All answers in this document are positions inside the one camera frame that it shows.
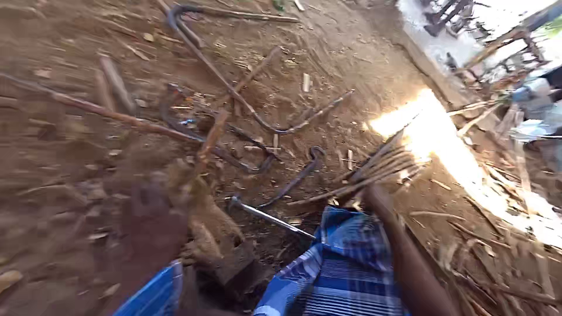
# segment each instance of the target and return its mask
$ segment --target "bundle of sticks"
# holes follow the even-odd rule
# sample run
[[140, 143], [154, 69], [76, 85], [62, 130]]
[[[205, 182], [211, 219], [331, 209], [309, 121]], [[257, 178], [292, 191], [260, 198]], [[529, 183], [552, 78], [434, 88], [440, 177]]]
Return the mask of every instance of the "bundle of sticks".
[[411, 177], [420, 173], [425, 162], [416, 162], [412, 153], [406, 148], [405, 144], [402, 144], [404, 130], [407, 126], [390, 137], [358, 168], [334, 179], [334, 183], [343, 182], [346, 183], [345, 186], [304, 200], [290, 202], [287, 205], [307, 204], [332, 197], [349, 196], [361, 191], [371, 183], [380, 183], [390, 179], [411, 179]]

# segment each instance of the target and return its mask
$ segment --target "hand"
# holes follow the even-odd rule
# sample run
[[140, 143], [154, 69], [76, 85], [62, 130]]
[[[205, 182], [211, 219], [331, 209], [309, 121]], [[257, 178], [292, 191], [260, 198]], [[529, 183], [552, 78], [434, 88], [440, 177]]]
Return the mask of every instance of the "hand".
[[380, 217], [380, 219], [388, 223], [396, 221], [394, 215], [392, 196], [377, 184], [371, 184], [363, 190], [363, 200], [365, 201], [366, 208], [373, 214]]

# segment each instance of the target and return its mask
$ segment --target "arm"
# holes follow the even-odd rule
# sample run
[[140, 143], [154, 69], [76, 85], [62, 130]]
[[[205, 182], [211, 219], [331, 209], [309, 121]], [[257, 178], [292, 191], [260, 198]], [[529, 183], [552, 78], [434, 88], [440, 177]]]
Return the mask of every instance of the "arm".
[[402, 299], [414, 316], [458, 316], [445, 289], [441, 287], [418, 249], [400, 227], [392, 211], [392, 199], [377, 186], [365, 190], [367, 210], [379, 216], [392, 247], [396, 281], [400, 284]]

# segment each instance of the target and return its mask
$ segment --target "dirt ground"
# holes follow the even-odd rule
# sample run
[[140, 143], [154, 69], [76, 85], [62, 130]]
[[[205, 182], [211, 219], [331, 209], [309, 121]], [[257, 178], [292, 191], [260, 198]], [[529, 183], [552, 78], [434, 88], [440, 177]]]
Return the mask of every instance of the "dirt ground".
[[[225, 0], [230, 7], [222, 1], [198, 3], [277, 14], [266, 0]], [[356, 89], [329, 114], [293, 135], [281, 136], [282, 162], [275, 162], [266, 173], [248, 175], [219, 159], [208, 165], [204, 179], [211, 194], [253, 243], [258, 262], [266, 267], [264, 277], [303, 253], [307, 244], [242, 210], [227, 210], [228, 197], [240, 193], [250, 205], [266, 201], [307, 164], [309, 148], [320, 146], [327, 152], [324, 166], [270, 211], [285, 220], [301, 220], [299, 228], [312, 233], [324, 205], [288, 207], [286, 202], [338, 187], [332, 180], [347, 170], [338, 152], [347, 155], [352, 150], [354, 159], [363, 160], [383, 141], [364, 130], [363, 123], [414, 99], [428, 84], [403, 45], [396, 45], [403, 35], [392, 2], [310, 0], [304, 12], [287, 2], [283, 14], [301, 22], [200, 14], [185, 18], [205, 41], [204, 54], [233, 83], [272, 48], [283, 47], [283, 53], [242, 91], [256, 111], [278, 127], [295, 124], [311, 107], [318, 109]], [[139, 105], [139, 118], [164, 124], [158, 102], [167, 83], [194, 91], [214, 109], [220, 105], [213, 101], [225, 93], [204, 65], [173, 40], [178, 37], [155, 1], [5, 0], [0, 16], [0, 70], [59, 92], [100, 103], [94, 75], [98, 54], [105, 53], [117, 62]], [[301, 89], [303, 73], [312, 78], [310, 93]], [[149, 205], [138, 200], [139, 192], [150, 191], [152, 183], [161, 180], [166, 187], [174, 165], [192, 163], [199, 145], [143, 133], [6, 82], [1, 82], [0, 94], [4, 166], [0, 271], [23, 274], [16, 287], [1, 293], [0, 315], [111, 314], [154, 272], [177, 258], [189, 240], [187, 227], [178, 220], [181, 211], [170, 210], [166, 202], [167, 192], [153, 190], [159, 193]], [[191, 103], [186, 102], [175, 111], [186, 118], [190, 109]], [[231, 116], [228, 122], [272, 144], [273, 135], [248, 113]], [[232, 135], [226, 134], [220, 143], [243, 160], [261, 159], [258, 152], [243, 148], [248, 143]], [[438, 160], [432, 161], [412, 187], [395, 197], [399, 213], [446, 205], [448, 213], [465, 217], [471, 228], [482, 226], [483, 219], [461, 198], [462, 188], [445, 191], [429, 178], [454, 182]], [[144, 211], [165, 216], [146, 217]], [[424, 224], [432, 233], [428, 229], [419, 233], [428, 240], [430, 235], [443, 239], [454, 234], [446, 222]], [[484, 229], [480, 233], [489, 233]], [[120, 284], [119, 289], [107, 295], [105, 291], [115, 284]], [[247, 313], [262, 290], [253, 288], [225, 305]]]

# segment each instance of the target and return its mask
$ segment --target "wooden stick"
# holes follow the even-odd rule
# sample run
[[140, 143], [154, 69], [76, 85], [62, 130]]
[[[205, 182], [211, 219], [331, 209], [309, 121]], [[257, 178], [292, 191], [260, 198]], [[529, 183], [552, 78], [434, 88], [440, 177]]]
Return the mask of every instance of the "wooden stick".
[[480, 206], [480, 204], [476, 203], [476, 201], [474, 201], [472, 198], [465, 196], [464, 197], [465, 200], [468, 201], [468, 203], [472, 204], [476, 210], [480, 213], [480, 215], [482, 215], [482, 217], [484, 217], [484, 219], [488, 222], [488, 224], [492, 227], [492, 229], [500, 236], [504, 236], [504, 233], [497, 227], [496, 224], [494, 224], [494, 222], [492, 221], [492, 219], [488, 216], [487, 212], [489, 212], [488, 210], [484, 209], [483, 207]]
[[339, 196], [351, 193], [351, 192], [353, 192], [357, 189], [363, 188], [363, 187], [367, 186], [368, 184], [387, 180], [388, 178], [394, 176], [395, 174], [397, 174], [397, 173], [399, 173], [403, 170], [408, 170], [408, 173], [412, 173], [412, 171], [417, 171], [419, 168], [420, 168], [419, 165], [415, 165], [415, 164], [412, 164], [412, 163], [410, 163], [409, 165], [403, 164], [403, 165], [397, 167], [395, 170], [393, 170], [392, 172], [390, 172], [388, 174], [375, 175], [375, 176], [373, 176], [371, 178], [368, 178], [366, 180], [363, 180], [363, 181], [361, 181], [357, 184], [341, 187], [339, 189], [335, 189], [335, 190], [332, 190], [330, 192], [326, 192], [324, 194], [320, 194], [320, 195], [317, 195], [317, 196], [314, 196], [314, 197], [310, 197], [310, 198], [307, 198], [305, 200], [290, 202], [290, 203], [287, 203], [287, 205], [291, 206], [291, 205], [300, 205], [300, 204], [312, 203], [312, 202], [316, 202], [316, 201], [325, 200], [326, 198], [330, 198], [332, 196], [339, 197]]
[[499, 242], [499, 241], [495, 241], [495, 240], [492, 240], [492, 239], [489, 239], [489, 238], [484, 238], [484, 237], [482, 237], [482, 236], [479, 236], [479, 235], [477, 235], [477, 234], [475, 234], [475, 233], [469, 231], [468, 229], [464, 228], [464, 227], [463, 227], [461, 224], [459, 224], [459, 223], [455, 223], [455, 222], [448, 222], [448, 223], [449, 223], [449, 225], [453, 226], [454, 228], [457, 228], [458, 230], [460, 230], [460, 231], [462, 231], [462, 232], [464, 232], [464, 233], [467, 233], [467, 234], [471, 235], [471, 236], [474, 237], [474, 238], [478, 238], [478, 239], [480, 239], [480, 240], [487, 241], [487, 242], [491, 242], [491, 243], [494, 243], [494, 244], [496, 244], [496, 245], [498, 245], [498, 246], [502, 246], [502, 247], [504, 247], [504, 248], [511, 249], [511, 246], [510, 246], [510, 245], [507, 245], [507, 244], [505, 244], [505, 243], [502, 243], [502, 242]]
[[96, 69], [96, 86], [98, 88], [99, 101], [105, 108], [115, 112], [115, 100], [111, 95], [111, 88], [103, 71]]
[[554, 305], [554, 306], [562, 305], [562, 300], [555, 299], [544, 294], [525, 292], [505, 285], [496, 285], [496, 284], [489, 284], [489, 283], [481, 283], [480, 285], [489, 288], [490, 290], [501, 291], [503, 293], [512, 296], [517, 296], [525, 300], [535, 301], [535, 302], [539, 302], [547, 305]]
[[467, 105], [460, 110], [447, 112], [447, 114], [449, 116], [453, 116], [453, 115], [461, 114], [461, 113], [464, 113], [464, 112], [467, 112], [467, 111], [470, 111], [470, 110], [480, 109], [480, 108], [483, 108], [483, 107], [486, 107], [486, 106], [489, 106], [489, 105], [492, 105], [492, 104], [494, 104], [494, 101], [477, 102], [477, 103], [474, 103], [472, 106]]
[[106, 108], [103, 108], [97, 104], [93, 104], [90, 103], [88, 101], [82, 100], [82, 99], [78, 99], [78, 98], [74, 98], [71, 97], [67, 94], [64, 93], [59, 93], [56, 92], [54, 90], [51, 90], [49, 88], [43, 87], [42, 85], [39, 85], [37, 83], [33, 83], [33, 82], [27, 82], [15, 77], [12, 77], [8, 74], [5, 73], [0, 73], [0, 78], [4, 78], [7, 79], [11, 82], [13, 82], [16, 86], [30, 90], [30, 91], [40, 91], [43, 92], [45, 94], [48, 94], [51, 98], [53, 98], [55, 101], [60, 102], [64, 105], [68, 105], [68, 106], [74, 106], [77, 107], [79, 109], [82, 109], [84, 111], [87, 112], [92, 112], [92, 113], [96, 113], [102, 116], [105, 116], [107, 118], [112, 118], [118, 121], [122, 121], [125, 123], [129, 123], [132, 126], [135, 126], [141, 130], [145, 130], [147, 132], [151, 132], [151, 133], [157, 133], [157, 134], [162, 134], [162, 135], [166, 135], [169, 136], [173, 139], [177, 139], [179, 141], [188, 141], [188, 142], [194, 142], [196, 141], [196, 139], [193, 139], [183, 133], [177, 132], [173, 129], [169, 129], [169, 128], [165, 128], [161, 125], [157, 125], [157, 124], [153, 124], [150, 123], [149, 121], [143, 120], [143, 119], [137, 119], [133, 116], [130, 115], [126, 115], [126, 114], [121, 114], [121, 113], [117, 113], [117, 112], [113, 112], [110, 111]]
[[468, 301], [472, 304], [476, 312], [482, 316], [492, 316], [482, 306], [480, 306], [470, 295], [467, 297]]
[[401, 128], [398, 132], [396, 132], [393, 136], [391, 136], [386, 143], [371, 157], [369, 158], [369, 160], [367, 161], [367, 163], [365, 163], [363, 166], [361, 166], [361, 169], [359, 171], [357, 171], [352, 177], [351, 177], [351, 181], [352, 182], [357, 182], [361, 179], [362, 177], [362, 173], [363, 170], [368, 170], [370, 169], [373, 165], [375, 165], [375, 163], [388, 151], [390, 151], [392, 149], [392, 147], [394, 147], [394, 145], [402, 139], [402, 136], [404, 135], [404, 129], [410, 125], [410, 123], [408, 123], [406, 126], [404, 126], [403, 128]]
[[119, 75], [119, 72], [117, 71], [117, 68], [111, 58], [106, 55], [101, 55], [99, 57], [99, 65], [110, 85], [111, 92], [118, 96], [121, 105], [125, 107], [124, 110], [134, 116], [137, 112], [137, 106], [125, 88], [123, 78]]
[[203, 172], [205, 169], [205, 166], [209, 162], [209, 154], [211, 153], [211, 150], [215, 148], [216, 142], [219, 140], [219, 137], [224, 131], [224, 125], [227, 118], [228, 112], [224, 109], [220, 110], [215, 124], [207, 135], [207, 140], [205, 140], [203, 146], [201, 146], [201, 149], [197, 152], [198, 161], [195, 165], [194, 175], [199, 175], [199, 173]]
[[214, 15], [214, 16], [229, 16], [229, 17], [236, 17], [238, 19], [254, 19], [254, 20], [290, 22], [290, 23], [300, 22], [299, 19], [295, 17], [231, 11], [231, 10], [224, 10], [224, 9], [212, 8], [206, 6], [198, 6], [198, 7], [203, 10], [203, 13], [208, 15]]
[[488, 110], [486, 110], [484, 113], [480, 114], [474, 120], [468, 122], [465, 126], [463, 126], [463, 128], [459, 129], [459, 131], [457, 132], [457, 136], [462, 137], [464, 134], [466, 134], [468, 132], [468, 130], [472, 127], [472, 125], [480, 122], [486, 116], [488, 116], [490, 113], [494, 112], [497, 108], [499, 108], [502, 105], [503, 105], [503, 103], [498, 103], [498, 104], [492, 106], [491, 108], [489, 108]]
[[460, 312], [465, 316], [474, 315], [474, 309], [466, 299], [466, 296], [463, 294], [460, 287], [455, 282], [455, 278], [451, 275], [450, 272], [445, 271], [443, 268], [441, 268], [439, 262], [437, 262], [431, 252], [429, 252], [424, 247], [424, 244], [418, 239], [410, 225], [404, 222], [404, 227], [414, 246], [418, 249], [422, 257], [429, 264], [429, 267], [433, 270], [433, 274], [435, 274], [438, 279], [444, 280], [449, 285], [448, 289], [450, 290], [450, 292], [458, 298]]
[[456, 218], [456, 219], [460, 219], [460, 220], [466, 220], [460, 216], [457, 215], [453, 215], [453, 214], [449, 214], [449, 213], [438, 213], [438, 212], [430, 212], [430, 211], [413, 211], [413, 212], [409, 212], [408, 215], [414, 217], [414, 216], [419, 216], [419, 215], [429, 215], [429, 216], [437, 216], [437, 217], [450, 217], [450, 218]]
[[[245, 86], [248, 85], [248, 83], [250, 83], [250, 81], [253, 79], [253, 77], [255, 77], [258, 73], [261, 72], [261, 70], [267, 66], [271, 60], [273, 59], [273, 57], [275, 57], [276, 55], [278, 55], [279, 53], [281, 53], [281, 46], [275, 46], [267, 55], [267, 57], [265, 57], [264, 60], [261, 61], [261, 63], [259, 65], [257, 65], [254, 69], [252, 69], [252, 71], [250, 71], [249, 74], [247, 74], [244, 79], [242, 79], [237, 85], [236, 87], [234, 87], [234, 90], [236, 90], [236, 92], [240, 92], [240, 90], [242, 90], [242, 88], [244, 88]], [[232, 96], [230, 94], [225, 94], [224, 96], [222, 96], [219, 101], [217, 102], [218, 104], [222, 105], [225, 102], [228, 102], [229, 100], [231, 100]]]

